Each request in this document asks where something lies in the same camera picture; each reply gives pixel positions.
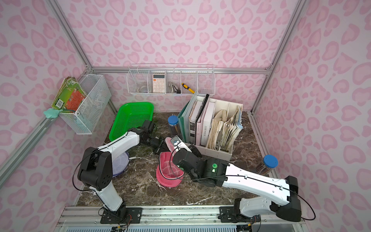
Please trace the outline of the purple mesh laundry bag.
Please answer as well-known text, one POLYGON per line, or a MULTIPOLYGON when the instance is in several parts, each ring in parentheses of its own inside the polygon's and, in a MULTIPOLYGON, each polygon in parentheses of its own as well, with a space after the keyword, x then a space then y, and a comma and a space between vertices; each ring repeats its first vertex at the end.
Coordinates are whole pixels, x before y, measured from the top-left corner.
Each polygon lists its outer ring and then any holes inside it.
POLYGON ((129 153, 125 152, 119 155, 116 159, 113 160, 113 177, 116 177, 123 173, 129 164, 129 153))

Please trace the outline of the pink mesh laundry bag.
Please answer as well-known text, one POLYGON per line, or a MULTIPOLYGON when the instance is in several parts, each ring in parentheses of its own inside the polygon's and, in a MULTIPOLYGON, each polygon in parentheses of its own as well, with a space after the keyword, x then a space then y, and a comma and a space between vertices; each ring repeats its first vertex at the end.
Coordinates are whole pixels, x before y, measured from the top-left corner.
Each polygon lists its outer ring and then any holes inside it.
POLYGON ((174 188, 181 184, 185 173, 173 163, 175 148, 170 137, 165 138, 165 145, 169 151, 161 152, 159 155, 156 178, 160 185, 174 188))

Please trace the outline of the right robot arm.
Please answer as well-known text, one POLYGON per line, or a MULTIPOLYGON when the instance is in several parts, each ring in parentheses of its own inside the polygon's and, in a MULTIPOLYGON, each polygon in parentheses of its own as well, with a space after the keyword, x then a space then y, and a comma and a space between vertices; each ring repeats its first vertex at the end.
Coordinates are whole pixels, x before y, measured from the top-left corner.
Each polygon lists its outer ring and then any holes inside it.
POLYGON ((190 148, 178 136, 171 138, 170 143, 173 146, 172 165, 188 174, 192 182, 210 188, 239 189, 262 197, 260 200, 236 199, 236 216, 251 218, 275 213, 278 218, 286 221, 301 221, 297 178, 270 178, 243 170, 222 159, 203 160, 200 155, 196 155, 196 147, 190 148))

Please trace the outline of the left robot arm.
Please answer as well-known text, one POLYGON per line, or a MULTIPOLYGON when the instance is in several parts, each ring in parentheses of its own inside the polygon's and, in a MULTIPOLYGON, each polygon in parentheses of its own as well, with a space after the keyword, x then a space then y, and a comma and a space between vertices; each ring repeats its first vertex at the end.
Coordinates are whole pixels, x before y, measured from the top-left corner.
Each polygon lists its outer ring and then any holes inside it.
POLYGON ((152 136, 155 123, 146 120, 141 127, 128 130, 123 136, 98 148, 89 147, 85 150, 78 168, 77 178, 86 187, 94 191, 110 212, 119 212, 125 207, 123 199, 113 186, 113 161, 127 150, 146 145, 153 153, 169 151, 163 138, 152 136))

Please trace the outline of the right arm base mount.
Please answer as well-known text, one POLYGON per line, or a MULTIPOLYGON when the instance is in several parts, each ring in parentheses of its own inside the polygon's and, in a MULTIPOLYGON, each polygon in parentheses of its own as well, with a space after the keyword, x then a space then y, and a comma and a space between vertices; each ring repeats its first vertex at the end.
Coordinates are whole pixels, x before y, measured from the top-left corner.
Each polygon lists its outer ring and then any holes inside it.
POLYGON ((240 211, 240 205, 243 198, 237 198, 234 201, 234 206, 221 206, 219 208, 219 216, 218 219, 221 220, 222 223, 239 223, 239 222, 249 222, 249 223, 257 223, 261 222, 261 216, 255 215, 253 217, 244 216, 240 211))

